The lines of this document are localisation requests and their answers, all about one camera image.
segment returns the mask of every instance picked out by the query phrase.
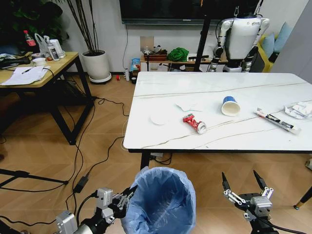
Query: white flower pot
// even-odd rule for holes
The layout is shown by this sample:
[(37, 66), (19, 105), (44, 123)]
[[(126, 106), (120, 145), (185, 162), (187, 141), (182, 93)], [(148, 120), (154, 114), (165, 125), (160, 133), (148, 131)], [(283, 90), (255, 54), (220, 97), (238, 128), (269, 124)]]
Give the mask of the white flower pot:
[(91, 82), (102, 83), (110, 80), (112, 75), (109, 72), (108, 60), (105, 51), (99, 50), (102, 54), (98, 56), (86, 56), (89, 52), (82, 54), (84, 65)]

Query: plastic wrapper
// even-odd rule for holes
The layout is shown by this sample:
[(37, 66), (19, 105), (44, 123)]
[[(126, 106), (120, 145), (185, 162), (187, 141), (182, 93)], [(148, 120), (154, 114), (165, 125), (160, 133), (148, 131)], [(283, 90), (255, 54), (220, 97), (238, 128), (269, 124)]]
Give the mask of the plastic wrapper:
[(136, 70), (138, 70), (138, 71), (141, 70), (141, 62), (140, 62), (139, 58), (134, 58), (134, 59), (132, 59), (132, 62), (131, 62), (130, 72), (133, 72)]
[(132, 187), (127, 215), (121, 220), (127, 234), (188, 234), (196, 223), (196, 196), (186, 174), (172, 168), (142, 169)]

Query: black tv screen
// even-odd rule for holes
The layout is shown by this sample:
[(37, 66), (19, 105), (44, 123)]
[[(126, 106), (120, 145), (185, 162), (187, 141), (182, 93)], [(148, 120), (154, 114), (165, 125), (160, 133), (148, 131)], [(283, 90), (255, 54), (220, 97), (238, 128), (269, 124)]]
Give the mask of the black tv screen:
[[(212, 24), (232, 18), (235, 6), (232, 0), (223, 0), (222, 9), (208, 1)], [(119, 0), (124, 24), (192, 24), (204, 22), (203, 0)]]

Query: white paper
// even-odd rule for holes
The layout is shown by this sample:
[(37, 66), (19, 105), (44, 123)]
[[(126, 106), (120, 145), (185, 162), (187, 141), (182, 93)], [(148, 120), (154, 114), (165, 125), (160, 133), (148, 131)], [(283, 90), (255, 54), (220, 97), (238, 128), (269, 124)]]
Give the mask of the white paper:
[(182, 111), (204, 111), (204, 106), (197, 100), (179, 100), (175, 103)]
[(312, 117), (312, 105), (299, 102), (294, 106), (285, 106), (285, 113), (297, 119)]
[(47, 69), (43, 68), (44, 66), (17, 67), (13, 72), (13, 75), (1, 85), (23, 85), (31, 84), (35, 81), (41, 80), (48, 71)]

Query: white table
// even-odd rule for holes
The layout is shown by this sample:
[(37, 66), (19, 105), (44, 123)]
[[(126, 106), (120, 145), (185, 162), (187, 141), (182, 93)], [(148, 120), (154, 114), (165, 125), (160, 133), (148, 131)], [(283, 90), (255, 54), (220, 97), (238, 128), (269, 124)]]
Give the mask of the white table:
[[(225, 96), (241, 106), (236, 117), (221, 113)], [(204, 111), (184, 112), (177, 101), (194, 100)], [(312, 85), (293, 74), (140, 72), (136, 82), (124, 146), (142, 153), (141, 168), (151, 152), (312, 153), (312, 119), (295, 119), (284, 106), (312, 103)], [(257, 107), (302, 129), (294, 135), (257, 116)], [(164, 125), (150, 116), (163, 112)], [(182, 118), (193, 113), (207, 125), (199, 135)]]

